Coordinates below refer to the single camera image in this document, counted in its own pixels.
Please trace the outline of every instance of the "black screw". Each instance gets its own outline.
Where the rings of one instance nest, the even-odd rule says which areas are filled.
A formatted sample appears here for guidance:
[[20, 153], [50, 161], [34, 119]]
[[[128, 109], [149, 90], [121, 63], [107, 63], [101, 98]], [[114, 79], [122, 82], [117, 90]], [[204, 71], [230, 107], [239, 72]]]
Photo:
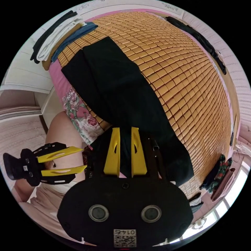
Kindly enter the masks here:
[[122, 188], [123, 189], [128, 189], [129, 188], [129, 184], [128, 183], [123, 183], [122, 184]]

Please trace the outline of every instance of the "window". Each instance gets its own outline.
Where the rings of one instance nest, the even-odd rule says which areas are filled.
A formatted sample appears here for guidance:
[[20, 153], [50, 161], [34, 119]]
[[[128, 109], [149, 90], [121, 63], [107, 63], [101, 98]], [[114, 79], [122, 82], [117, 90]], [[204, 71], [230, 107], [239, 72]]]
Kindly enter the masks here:
[[203, 227], [201, 229], [192, 229], [191, 227], [189, 229], [186, 230], [186, 232], [183, 234], [183, 239], [186, 239], [188, 237], [191, 237], [197, 233], [199, 233], [200, 231], [210, 227], [212, 224], [214, 224], [217, 221], [217, 218], [214, 214], [214, 212], [211, 212], [207, 217], [205, 217], [206, 222], [203, 225]]
[[223, 201], [216, 207], [216, 212], [220, 218], [227, 212], [227, 210], [227, 206]]
[[241, 169], [238, 177], [236, 178], [232, 188], [228, 192], [228, 194], [225, 197], [225, 200], [231, 207], [232, 204], [235, 202], [236, 198], [240, 194], [246, 180], [247, 180], [247, 174]]

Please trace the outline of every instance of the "black cable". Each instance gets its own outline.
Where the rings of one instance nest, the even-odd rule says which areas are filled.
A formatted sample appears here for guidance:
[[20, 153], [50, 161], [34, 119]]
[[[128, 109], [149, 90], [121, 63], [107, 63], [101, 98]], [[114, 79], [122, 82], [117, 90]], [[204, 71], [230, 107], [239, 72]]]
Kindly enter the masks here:
[[241, 145], [241, 144], [239, 144], [240, 146], [242, 146], [242, 149], [240, 150], [240, 151], [238, 151], [238, 150], [236, 150], [237, 152], [238, 152], [238, 154], [239, 154], [239, 159], [238, 159], [238, 161], [234, 161], [235, 163], [238, 163], [239, 162], [239, 160], [240, 160], [240, 152], [243, 150], [243, 145]]

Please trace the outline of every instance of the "pink cloth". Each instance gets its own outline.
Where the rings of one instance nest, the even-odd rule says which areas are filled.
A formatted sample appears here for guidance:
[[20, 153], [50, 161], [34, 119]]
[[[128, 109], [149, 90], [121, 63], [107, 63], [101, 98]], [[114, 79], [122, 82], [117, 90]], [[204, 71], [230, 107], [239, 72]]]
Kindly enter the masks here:
[[211, 196], [211, 201], [214, 202], [216, 200], [218, 200], [219, 198], [224, 197], [230, 190], [234, 180], [235, 180], [235, 173], [234, 173], [235, 169], [232, 168], [230, 170], [228, 170], [221, 182], [221, 184], [219, 185], [218, 189], [215, 191], [215, 193], [213, 193], [213, 195]]

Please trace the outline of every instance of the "person's leg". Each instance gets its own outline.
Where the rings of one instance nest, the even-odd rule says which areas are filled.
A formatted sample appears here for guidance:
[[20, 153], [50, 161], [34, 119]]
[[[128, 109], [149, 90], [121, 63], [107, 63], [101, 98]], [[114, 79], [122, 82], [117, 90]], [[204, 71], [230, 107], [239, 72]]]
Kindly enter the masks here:
[[[50, 124], [45, 143], [54, 142], [66, 144], [67, 147], [75, 146], [82, 148], [82, 138], [65, 112], [57, 114]], [[47, 162], [46, 169], [63, 169], [82, 165], [82, 152], [78, 152], [55, 159], [54, 162]], [[85, 175], [82, 172], [76, 174], [76, 178], [73, 181], [79, 182], [84, 179]]]

